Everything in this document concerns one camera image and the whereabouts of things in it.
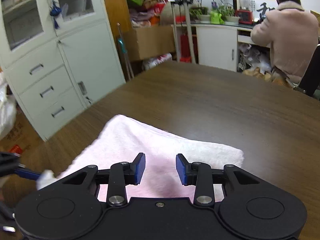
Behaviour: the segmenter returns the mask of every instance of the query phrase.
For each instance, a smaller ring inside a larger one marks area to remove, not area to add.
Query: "desk drawer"
[[[50,41],[13,63],[9,77],[14,89],[20,95],[30,85],[62,64],[63,60],[56,41]]]
[[[35,128],[48,139],[83,109],[76,91],[71,88],[55,104],[33,119]]]
[[[24,106],[35,118],[57,102],[58,97],[72,87],[65,67],[61,67],[34,84],[20,96]]]
[[[250,37],[250,36],[245,36],[245,35],[238,35],[238,42],[256,45],[256,44],[251,40],[251,37]]]

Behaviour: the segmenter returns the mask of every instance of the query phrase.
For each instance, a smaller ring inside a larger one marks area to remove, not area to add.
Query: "metal screw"
[[[121,196],[112,196],[109,198],[109,202],[113,205],[121,204],[124,201],[124,198]]]
[[[163,202],[157,202],[157,203],[156,203],[156,206],[157,206],[157,207],[164,207],[164,203],[163,203]]]
[[[199,196],[196,199],[200,204],[209,204],[212,202],[212,198],[209,196]]]

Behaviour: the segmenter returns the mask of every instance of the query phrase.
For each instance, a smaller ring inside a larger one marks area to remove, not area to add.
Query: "woman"
[[[299,83],[318,44],[319,23],[302,8],[300,0],[277,3],[278,8],[267,12],[267,18],[253,28],[251,39],[260,46],[271,43],[272,67]]]

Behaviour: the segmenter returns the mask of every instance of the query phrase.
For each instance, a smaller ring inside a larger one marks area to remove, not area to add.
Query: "green bag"
[[[222,14],[217,11],[211,11],[210,19],[211,24],[224,24],[224,21],[221,19]]]

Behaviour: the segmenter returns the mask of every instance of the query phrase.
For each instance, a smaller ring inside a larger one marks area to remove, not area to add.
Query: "wooden table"
[[[243,150],[245,170],[306,205],[300,239],[320,239],[320,103],[315,99],[239,73],[167,62],[107,95],[22,156],[22,163],[37,171],[65,170],[116,114]],[[32,190],[33,182],[12,176],[4,197],[14,206]]]

